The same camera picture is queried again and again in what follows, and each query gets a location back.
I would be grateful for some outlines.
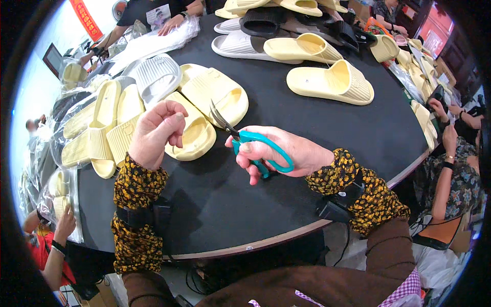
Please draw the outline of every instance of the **wrist strap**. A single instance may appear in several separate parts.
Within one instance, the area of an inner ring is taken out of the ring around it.
[[[448,161],[443,162],[443,167],[449,168],[451,170],[454,170],[454,165]]]

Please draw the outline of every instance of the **right hand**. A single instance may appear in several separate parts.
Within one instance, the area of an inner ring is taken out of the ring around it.
[[[64,245],[66,243],[66,238],[68,238],[75,230],[75,226],[76,223],[73,216],[73,210],[71,210],[71,206],[68,205],[65,207],[65,211],[56,225],[54,240],[61,245]]]
[[[447,155],[455,156],[455,152],[457,150],[457,138],[459,135],[457,131],[455,131],[454,125],[448,125],[443,132],[443,147],[447,152]]]
[[[303,177],[312,174],[321,167],[329,166],[334,160],[334,154],[317,145],[316,143],[305,138],[296,136],[277,127],[263,126],[247,126],[242,130],[250,132],[258,132],[265,137],[275,142],[283,149],[292,159],[295,168],[293,171],[283,173],[290,177]],[[230,136],[225,142],[225,146],[232,148],[232,137]],[[283,167],[287,167],[288,163],[274,149],[268,145],[259,142],[247,142],[239,147],[239,154],[236,157],[237,164],[247,170],[250,175],[250,184],[255,185],[261,177],[261,173],[257,166],[251,164],[251,160],[264,159],[264,164],[269,170],[276,170],[266,160],[273,160]]]

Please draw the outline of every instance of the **yellow floral sleeve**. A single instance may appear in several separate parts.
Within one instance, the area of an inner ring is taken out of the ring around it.
[[[401,204],[397,195],[389,190],[385,181],[377,177],[374,171],[361,167],[348,150],[338,148],[333,151],[334,161],[306,177],[308,186],[323,195],[331,195],[343,190],[352,183],[358,172],[363,175],[365,191],[349,207],[354,217],[350,223],[353,230],[363,235],[396,217],[409,218],[410,210]]]
[[[157,200],[168,178],[165,170],[147,170],[126,154],[125,163],[114,184],[114,203],[130,209],[148,207]],[[114,214],[111,229],[114,234],[116,273],[160,271],[163,240],[155,235],[151,226],[130,228]]]

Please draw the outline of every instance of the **floral blouse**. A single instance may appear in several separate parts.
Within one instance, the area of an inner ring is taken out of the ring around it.
[[[436,184],[442,170],[445,155],[428,157],[416,170],[414,190],[416,199],[424,207],[424,211],[420,216],[431,214]],[[482,188],[481,178],[476,170],[467,163],[468,156],[477,156],[476,148],[474,145],[467,143],[463,137],[458,137],[445,220],[451,220],[469,210],[481,208],[486,203],[487,195]]]

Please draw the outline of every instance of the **black table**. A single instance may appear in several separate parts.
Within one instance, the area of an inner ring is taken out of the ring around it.
[[[306,61],[288,65],[233,59],[215,54],[213,26],[223,19],[201,18],[201,32],[184,48],[168,54],[180,65],[214,67],[247,92],[249,110],[236,128],[276,126],[329,149],[349,149],[363,166],[389,181],[427,150],[416,116],[400,86],[369,51],[361,56],[340,50],[372,84],[375,99],[367,106],[296,95],[286,84],[289,70],[325,64]],[[274,176],[257,186],[235,163],[233,150],[224,147],[228,134],[217,129],[215,145],[203,157],[180,162],[165,156],[170,174],[163,196],[174,204],[165,244],[176,258],[201,258],[245,252],[307,234],[330,221],[314,216],[320,195],[303,178]],[[110,221],[115,178],[102,179],[91,165],[80,170],[79,198],[84,245],[114,251]]]

